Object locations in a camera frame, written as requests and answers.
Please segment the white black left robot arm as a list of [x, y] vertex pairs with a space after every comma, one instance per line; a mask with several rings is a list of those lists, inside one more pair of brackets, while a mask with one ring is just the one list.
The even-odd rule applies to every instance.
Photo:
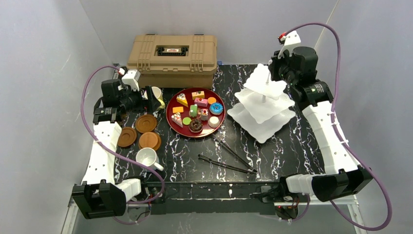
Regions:
[[117, 184], [113, 174], [121, 116], [141, 101], [141, 94], [119, 79], [103, 81], [101, 89], [93, 128], [84, 123], [94, 140], [89, 164], [81, 184], [72, 189], [72, 198], [86, 219], [122, 216], [127, 203], [143, 189], [141, 179], [124, 179]]

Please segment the chocolate donut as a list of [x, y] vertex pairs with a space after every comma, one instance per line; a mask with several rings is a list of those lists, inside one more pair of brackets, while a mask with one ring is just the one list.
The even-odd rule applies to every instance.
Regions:
[[191, 132], [199, 133], [203, 129], [203, 123], [200, 119], [192, 119], [188, 127]]

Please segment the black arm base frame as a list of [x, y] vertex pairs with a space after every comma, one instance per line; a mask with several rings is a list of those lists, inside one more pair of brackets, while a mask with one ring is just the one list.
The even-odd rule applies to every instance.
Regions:
[[277, 182], [167, 182], [164, 193], [149, 205], [130, 204], [130, 211], [144, 208], [150, 215], [258, 213], [298, 216], [304, 195], [282, 195]]

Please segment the white three-tier cake stand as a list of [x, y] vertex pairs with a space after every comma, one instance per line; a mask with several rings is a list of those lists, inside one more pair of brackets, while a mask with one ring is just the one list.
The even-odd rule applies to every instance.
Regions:
[[290, 110], [295, 102], [284, 92], [286, 86], [284, 81], [271, 80], [268, 67], [258, 64], [243, 89], [235, 93], [239, 102], [227, 114], [263, 144], [296, 116]]

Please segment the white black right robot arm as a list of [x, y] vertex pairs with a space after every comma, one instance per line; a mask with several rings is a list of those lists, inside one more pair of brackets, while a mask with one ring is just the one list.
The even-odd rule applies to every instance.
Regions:
[[337, 119], [332, 120], [333, 95], [327, 83], [317, 79], [318, 56], [311, 47], [299, 46], [289, 51], [276, 51], [269, 71], [273, 81], [285, 81], [293, 101], [307, 119], [324, 161], [321, 175], [290, 175], [280, 179], [286, 193], [314, 195], [325, 202], [361, 191], [373, 177], [345, 149], [348, 141], [341, 133]]

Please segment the black tongs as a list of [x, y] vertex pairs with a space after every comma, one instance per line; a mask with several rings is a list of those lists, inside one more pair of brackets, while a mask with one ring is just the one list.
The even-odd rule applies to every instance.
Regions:
[[214, 143], [219, 146], [219, 150], [222, 150], [223, 155], [212, 157], [198, 154], [199, 160], [247, 175], [256, 175], [258, 173], [257, 169], [254, 169], [246, 159], [235, 152], [235, 150], [233, 150], [224, 140], [220, 139], [215, 134], [212, 134], [211, 137], [213, 138]]

